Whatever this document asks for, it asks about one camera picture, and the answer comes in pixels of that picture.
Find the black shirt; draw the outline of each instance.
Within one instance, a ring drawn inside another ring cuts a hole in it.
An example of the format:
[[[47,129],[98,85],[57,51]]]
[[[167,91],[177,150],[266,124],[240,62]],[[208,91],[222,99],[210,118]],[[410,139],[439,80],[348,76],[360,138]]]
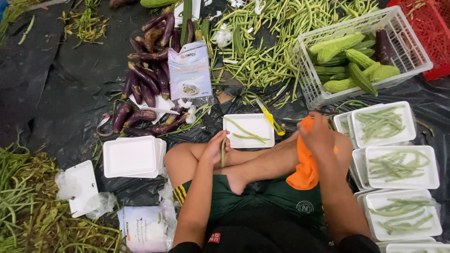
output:
[[[351,235],[337,247],[328,236],[308,223],[275,207],[235,210],[214,224],[208,224],[203,250],[184,242],[169,253],[267,252],[267,253],[379,253],[368,237]]]

